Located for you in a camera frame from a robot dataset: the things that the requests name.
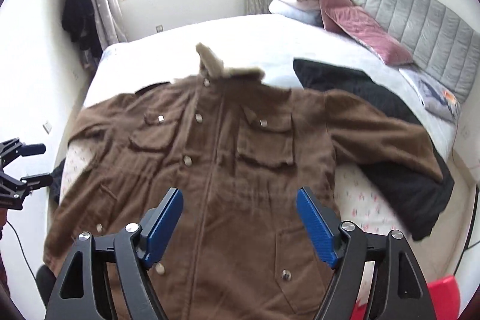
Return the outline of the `brown fleece-collared jacket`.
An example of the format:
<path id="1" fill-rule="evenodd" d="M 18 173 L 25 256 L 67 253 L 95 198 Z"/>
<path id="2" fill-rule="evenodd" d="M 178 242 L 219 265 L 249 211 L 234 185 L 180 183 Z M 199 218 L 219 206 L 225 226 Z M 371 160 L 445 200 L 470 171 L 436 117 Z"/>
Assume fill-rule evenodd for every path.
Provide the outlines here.
<path id="1" fill-rule="evenodd" d="M 337 159 L 321 92 L 201 71 L 80 112 L 94 157 L 55 212 L 44 262 L 58 273 L 80 232 L 118 232 L 171 187 L 184 210 L 151 280 L 171 319 L 311 319 L 331 279 L 296 211 L 301 187 L 335 208 Z"/>

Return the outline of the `dark clothes hanging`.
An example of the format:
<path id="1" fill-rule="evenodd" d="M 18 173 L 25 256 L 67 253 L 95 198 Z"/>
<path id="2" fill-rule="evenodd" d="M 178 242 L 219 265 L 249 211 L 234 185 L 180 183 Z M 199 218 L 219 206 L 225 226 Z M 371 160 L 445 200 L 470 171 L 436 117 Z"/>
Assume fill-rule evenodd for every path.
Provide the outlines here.
<path id="1" fill-rule="evenodd" d="M 62 27 L 82 53 L 82 65 L 95 71 L 103 49 L 95 23 L 95 9 L 91 0 L 65 0 Z"/>

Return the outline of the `cherry print bed sheet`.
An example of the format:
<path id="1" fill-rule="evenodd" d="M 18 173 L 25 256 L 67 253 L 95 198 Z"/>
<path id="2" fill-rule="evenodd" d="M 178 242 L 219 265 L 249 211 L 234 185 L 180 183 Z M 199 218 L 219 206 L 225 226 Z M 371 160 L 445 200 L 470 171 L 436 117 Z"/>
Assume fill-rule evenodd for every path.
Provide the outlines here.
<path id="1" fill-rule="evenodd" d="M 71 192 L 80 175 L 94 157 L 93 141 L 74 141 L 67 148 L 59 200 Z M 391 210 L 382 193 L 353 164 L 335 171 L 334 199 L 341 218 L 354 222 L 364 232 L 385 235 L 404 226 Z"/>

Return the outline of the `black garment on bed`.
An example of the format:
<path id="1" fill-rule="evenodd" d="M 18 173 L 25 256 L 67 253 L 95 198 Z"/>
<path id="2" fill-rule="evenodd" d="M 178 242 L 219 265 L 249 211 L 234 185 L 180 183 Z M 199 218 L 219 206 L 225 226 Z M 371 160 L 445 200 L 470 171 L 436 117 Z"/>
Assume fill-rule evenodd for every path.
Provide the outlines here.
<path id="1" fill-rule="evenodd" d="M 337 162 L 359 166 L 414 241 L 428 237 L 455 181 L 414 113 L 363 71 L 303 58 L 293 68 L 304 88 L 323 96 Z"/>

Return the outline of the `red plastic chair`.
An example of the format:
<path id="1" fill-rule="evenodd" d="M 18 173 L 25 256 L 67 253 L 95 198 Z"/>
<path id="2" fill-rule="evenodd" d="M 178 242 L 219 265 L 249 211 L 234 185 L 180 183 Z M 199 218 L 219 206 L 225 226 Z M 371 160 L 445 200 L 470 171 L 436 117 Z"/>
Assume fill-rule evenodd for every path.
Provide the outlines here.
<path id="1" fill-rule="evenodd" d="M 436 319 L 457 319 L 461 295 L 453 275 L 428 283 Z"/>

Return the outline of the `printed grey pillow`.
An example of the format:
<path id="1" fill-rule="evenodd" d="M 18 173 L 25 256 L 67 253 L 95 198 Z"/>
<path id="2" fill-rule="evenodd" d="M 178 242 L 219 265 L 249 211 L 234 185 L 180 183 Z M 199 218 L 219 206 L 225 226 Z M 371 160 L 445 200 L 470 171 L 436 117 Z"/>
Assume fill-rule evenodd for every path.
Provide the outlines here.
<path id="1" fill-rule="evenodd" d="M 457 122 L 461 106 L 448 88 L 416 67 L 401 67 L 398 71 L 428 112 L 452 124 Z"/>

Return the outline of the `light blue bed cover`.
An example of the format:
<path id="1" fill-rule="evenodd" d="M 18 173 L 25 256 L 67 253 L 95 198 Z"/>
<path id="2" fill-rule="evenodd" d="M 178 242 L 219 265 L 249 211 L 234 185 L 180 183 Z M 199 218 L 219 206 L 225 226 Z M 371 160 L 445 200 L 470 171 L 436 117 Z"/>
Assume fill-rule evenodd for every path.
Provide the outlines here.
<path id="1" fill-rule="evenodd" d="M 212 49 L 226 67 L 258 67 L 265 73 L 265 84 L 282 88 L 300 86 L 293 70 L 295 58 L 363 71 L 405 102 L 429 132 L 442 157 L 451 154 L 456 125 L 429 113 L 397 69 L 385 65 L 352 39 L 281 15 L 210 20 L 109 46 L 103 52 L 83 106 L 197 74 L 198 43 Z"/>

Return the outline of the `pink velvet pillow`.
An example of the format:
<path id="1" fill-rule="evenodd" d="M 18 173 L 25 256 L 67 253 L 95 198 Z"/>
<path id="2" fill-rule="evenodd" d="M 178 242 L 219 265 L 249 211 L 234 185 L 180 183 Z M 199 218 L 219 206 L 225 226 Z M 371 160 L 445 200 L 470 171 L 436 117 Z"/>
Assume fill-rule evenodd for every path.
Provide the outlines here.
<path id="1" fill-rule="evenodd" d="M 348 35 L 375 54 L 385 65 L 413 63 L 410 52 L 351 0 L 319 0 L 319 6 L 326 31 Z"/>

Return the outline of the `grey padded headboard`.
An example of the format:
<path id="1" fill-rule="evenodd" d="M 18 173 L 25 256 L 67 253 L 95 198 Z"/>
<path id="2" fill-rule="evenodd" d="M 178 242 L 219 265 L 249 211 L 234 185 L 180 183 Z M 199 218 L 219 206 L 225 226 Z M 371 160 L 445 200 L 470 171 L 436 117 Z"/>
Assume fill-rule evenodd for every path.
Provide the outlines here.
<path id="1" fill-rule="evenodd" d="M 479 70 L 479 32 L 438 0 L 352 0 L 413 62 L 465 102 Z"/>

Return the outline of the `folded light blue blanket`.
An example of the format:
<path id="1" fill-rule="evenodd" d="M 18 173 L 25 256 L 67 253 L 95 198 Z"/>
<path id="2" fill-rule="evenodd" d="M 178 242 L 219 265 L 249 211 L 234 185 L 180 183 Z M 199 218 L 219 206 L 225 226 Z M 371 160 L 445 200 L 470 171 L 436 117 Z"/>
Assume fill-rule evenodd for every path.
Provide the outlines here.
<path id="1" fill-rule="evenodd" d="M 324 24 L 318 10 L 297 9 L 280 0 L 272 0 L 268 6 L 271 14 L 283 15 L 289 19 L 323 28 Z"/>

